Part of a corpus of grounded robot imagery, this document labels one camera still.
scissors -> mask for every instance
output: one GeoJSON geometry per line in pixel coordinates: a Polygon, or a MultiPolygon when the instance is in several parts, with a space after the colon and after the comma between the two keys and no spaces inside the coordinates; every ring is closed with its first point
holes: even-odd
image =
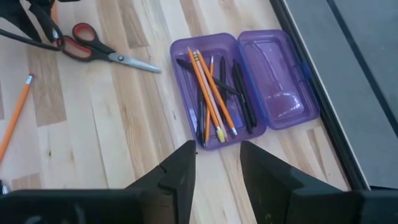
{"type": "Polygon", "coordinates": [[[98,38],[94,28],[87,23],[82,22],[76,24],[72,29],[72,34],[75,39],[67,35],[65,36],[66,46],[62,52],[75,60],[81,62],[104,60],[108,62],[117,62],[150,72],[162,72],[159,68],[153,65],[118,54],[112,48],[104,45],[98,38]]]}

yellow pencil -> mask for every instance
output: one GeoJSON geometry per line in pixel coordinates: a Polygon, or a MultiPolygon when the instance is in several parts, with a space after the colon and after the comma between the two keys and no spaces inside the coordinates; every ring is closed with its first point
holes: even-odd
{"type": "Polygon", "coordinates": [[[195,57],[193,56],[193,53],[192,53],[192,51],[191,51],[191,49],[190,49],[189,47],[188,47],[188,55],[189,55],[189,57],[190,57],[190,59],[191,59],[191,63],[192,63],[193,69],[194,69],[194,71],[195,71],[195,75],[196,75],[197,78],[198,78],[198,82],[199,82],[199,86],[200,86],[200,88],[201,88],[201,91],[203,92],[203,95],[205,96],[206,105],[207,105],[207,107],[210,109],[211,118],[213,119],[213,122],[214,122],[214,124],[215,124],[215,126],[216,126],[216,128],[217,128],[217,136],[218,136],[218,139],[220,140],[220,142],[225,142],[224,132],[223,132],[223,131],[221,130],[221,128],[220,128],[220,124],[219,124],[219,122],[218,122],[218,120],[217,120],[217,117],[216,117],[216,115],[215,115],[215,110],[214,110],[213,105],[212,105],[212,102],[211,102],[211,100],[210,100],[210,96],[209,96],[209,94],[208,94],[208,92],[207,92],[207,90],[206,90],[205,82],[204,82],[204,80],[202,79],[202,76],[201,76],[201,74],[200,74],[198,65],[197,65],[197,63],[196,63],[196,61],[195,61],[195,57]]]}
{"type": "Polygon", "coordinates": [[[6,133],[2,139],[1,146],[0,146],[0,163],[1,163],[2,159],[4,158],[4,155],[6,153],[12,133],[14,132],[15,126],[18,122],[19,115],[21,114],[22,108],[24,107],[25,100],[29,93],[30,84],[32,83],[33,77],[34,77],[33,74],[29,74],[29,76],[27,77],[25,85],[22,89],[22,93],[21,93],[21,95],[18,99],[17,105],[15,107],[14,113],[11,116],[10,123],[8,124],[8,127],[6,129],[6,133]]]}
{"type": "MultiPolygon", "coordinates": [[[[214,57],[211,56],[210,62],[210,73],[211,76],[214,74],[214,57]]],[[[209,108],[206,110],[206,127],[205,127],[205,142],[207,142],[210,138],[210,111],[209,108]]]]}
{"type": "Polygon", "coordinates": [[[198,54],[198,57],[199,57],[199,61],[200,61],[201,65],[202,65],[202,67],[203,67],[203,69],[205,71],[205,74],[207,76],[207,80],[209,81],[211,89],[213,90],[213,93],[215,94],[215,96],[217,98],[217,101],[218,101],[218,103],[221,106],[221,110],[223,111],[223,113],[225,115],[226,121],[227,121],[229,127],[232,129],[232,132],[234,133],[234,135],[237,135],[238,132],[236,131],[235,124],[233,123],[233,121],[231,119],[231,116],[229,115],[229,112],[226,109],[225,103],[224,103],[224,101],[223,101],[223,99],[221,97],[221,94],[219,93],[219,91],[217,89],[217,86],[214,83],[213,77],[211,76],[211,74],[209,72],[209,69],[207,68],[205,59],[203,59],[203,56],[201,55],[199,50],[197,50],[197,54],[198,54]]]}

wooden table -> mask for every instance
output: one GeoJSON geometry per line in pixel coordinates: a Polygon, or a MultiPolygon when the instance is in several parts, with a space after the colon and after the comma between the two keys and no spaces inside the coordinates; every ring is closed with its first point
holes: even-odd
{"type": "MultiPolygon", "coordinates": [[[[162,74],[108,62],[80,63],[61,53],[0,38],[0,136],[28,72],[37,78],[0,178],[12,188],[124,188],[192,134],[170,63],[177,39],[279,29],[266,0],[86,0],[58,5],[70,34],[90,23],[122,54],[162,74]]],[[[8,23],[0,26],[21,33],[8,23]]],[[[348,189],[322,121],[267,132],[255,144],[304,172],[348,189]]],[[[192,223],[255,223],[241,173],[239,144],[199,151],[192,223]]]]}

gray floor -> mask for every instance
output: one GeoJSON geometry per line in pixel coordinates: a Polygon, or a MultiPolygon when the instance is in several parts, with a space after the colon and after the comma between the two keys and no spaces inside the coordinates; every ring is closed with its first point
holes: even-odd
{"type": "MultiPolygon", "coordinates": [[[[285,3],[368,184],[398,188],[397,135],[327,1],[285,3]]],[[[398,1],[335,4],[398,118],[398,1]]]]}

pencil case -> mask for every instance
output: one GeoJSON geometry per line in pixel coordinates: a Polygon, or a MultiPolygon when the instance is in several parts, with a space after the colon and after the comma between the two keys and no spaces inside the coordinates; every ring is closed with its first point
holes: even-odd
{"type": "Polygon", "coordinates": [[[286,129],[319,116],[319,105],[310,86],[310,74],[302,69],[292,42],[284,31],[245,31],[238,39],[227,33],[180,39],[171,45],[170,54],[190,129],[197,142],[198,81],[194,74],[177,63],[177,59],[190,61],[188,47],[198,49],[208,64],[214,56],[215,78],[220,77],[219,61],[224,57],[226,84],[231,87],[234,87],[233,60],[241,64],[244,86],[257,119],[257,126],[249,134],[238,97],[228,95],[227,109],[238,135],[233,136],[226,125],[229,141],[220,143],[212,126],[205,149],[219,149],[256,138],[264,134],[267,127],[286,129]]]}

